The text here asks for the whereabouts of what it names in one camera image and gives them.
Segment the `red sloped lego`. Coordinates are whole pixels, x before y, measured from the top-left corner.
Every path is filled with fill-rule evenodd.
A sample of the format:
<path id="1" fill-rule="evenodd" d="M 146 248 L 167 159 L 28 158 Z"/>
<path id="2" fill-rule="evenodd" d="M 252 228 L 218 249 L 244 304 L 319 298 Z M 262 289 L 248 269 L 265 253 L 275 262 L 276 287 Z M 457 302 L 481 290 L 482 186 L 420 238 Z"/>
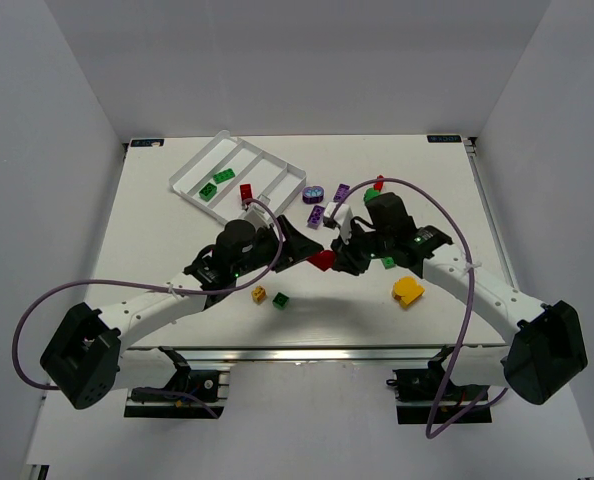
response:
<path id="1" fill-rule="evenodd" d="M 307 259 L 311 265 L 323 272 L 331 269 L 335 263 L 335 260 L 336 254 L 331 250 L 323 250 Z"/>

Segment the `small yellow smiley lego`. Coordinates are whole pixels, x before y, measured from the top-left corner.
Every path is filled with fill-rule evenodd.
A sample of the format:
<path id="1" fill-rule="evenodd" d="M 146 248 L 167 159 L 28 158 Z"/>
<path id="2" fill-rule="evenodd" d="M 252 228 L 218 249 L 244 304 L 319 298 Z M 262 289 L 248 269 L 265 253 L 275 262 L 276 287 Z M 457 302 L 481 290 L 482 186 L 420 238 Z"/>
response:
<path id="1" fill-rule="evenodd" d="M 267 292 L 264 287 L 256 286 L 251 292 L 251 298 L 254 303 L 261 304 L 267 298 Z"/>

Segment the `red small lego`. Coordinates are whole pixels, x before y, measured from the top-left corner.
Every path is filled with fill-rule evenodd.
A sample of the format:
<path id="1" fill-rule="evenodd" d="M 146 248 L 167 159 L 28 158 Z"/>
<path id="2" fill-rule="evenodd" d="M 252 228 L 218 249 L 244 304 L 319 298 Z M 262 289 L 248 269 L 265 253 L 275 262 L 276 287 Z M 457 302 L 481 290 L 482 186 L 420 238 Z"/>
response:
<path id="1" fill-rule="evenodd" d="M 381 191 L 382 191 L 382 189 L 383 189 L 383 186 L 384 186 L 383 179 L 384 179 L 384 176 L 382 176 L 382 175 L 379 175 L 379 176 L 377 177 L 377 180 L 376 180 L 376 182 L 375 182 L 375 183 L 374 183 L 374 185 L 373 185 L 373 188 L 374 188 L 376 191 L 378 191 L 378 192 L 381 192 Z"/>

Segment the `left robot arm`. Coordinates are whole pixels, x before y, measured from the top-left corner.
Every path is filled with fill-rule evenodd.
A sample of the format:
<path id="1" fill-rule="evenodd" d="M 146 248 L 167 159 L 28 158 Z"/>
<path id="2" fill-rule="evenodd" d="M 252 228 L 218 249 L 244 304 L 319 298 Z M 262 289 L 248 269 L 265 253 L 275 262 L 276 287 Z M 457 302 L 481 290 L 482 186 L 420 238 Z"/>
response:
<path id="1" fill-rule="evenodd" d="M 50 379 L 78 410 L 112 390 L 130 389 L 146 402 L 213 400 L 214 390 L 171 347 L 134 350 L 138 341 L 177 320 L 202 313 L 236 289 L 237 280 L 263 269 L 280 272 L 322 252 L 284 217 L 276 227 L 228 222 L 181 273 L 164 286 L 143 287 L 120 303 L 71 307 L 40 357 Z"/>

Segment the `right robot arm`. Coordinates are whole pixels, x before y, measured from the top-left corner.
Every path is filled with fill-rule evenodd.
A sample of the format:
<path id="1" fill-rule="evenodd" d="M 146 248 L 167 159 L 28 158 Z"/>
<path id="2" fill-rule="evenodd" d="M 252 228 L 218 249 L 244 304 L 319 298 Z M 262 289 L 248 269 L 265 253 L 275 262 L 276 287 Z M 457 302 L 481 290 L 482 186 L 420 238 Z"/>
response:
<path id="1" fill-rule="evenodd" d="M 428 363 L 432 379 L 448 390 L 498 386 L 542 405 L 588 365 L 577 311 L 546 304 L 467 261 L 466 252 L 438 228 L 416 226 L 403 201 L 385 193 L 366 204 L 371 222 L 357 223 L 345 204 L 329 203 L 324 223 L 338 228 L 331 244 L 334 270 L 361 275 L 374 259 L 401 268 L 469 306 L 495 330 L 501 347 L 445 347 Z"/>

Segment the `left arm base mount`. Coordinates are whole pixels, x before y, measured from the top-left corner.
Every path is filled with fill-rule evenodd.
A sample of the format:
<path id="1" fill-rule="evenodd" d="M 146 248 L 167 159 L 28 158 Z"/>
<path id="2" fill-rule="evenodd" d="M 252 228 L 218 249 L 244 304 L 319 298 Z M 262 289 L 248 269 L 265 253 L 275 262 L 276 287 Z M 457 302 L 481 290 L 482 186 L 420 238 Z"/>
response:
<path id="1" fill-rule="evenodd" d="M 217 420 L 229 393 L 229 372 L 191 366 L 171 347 L 129 350 L 116 386 L 127 390 L 126 418 Z"/>

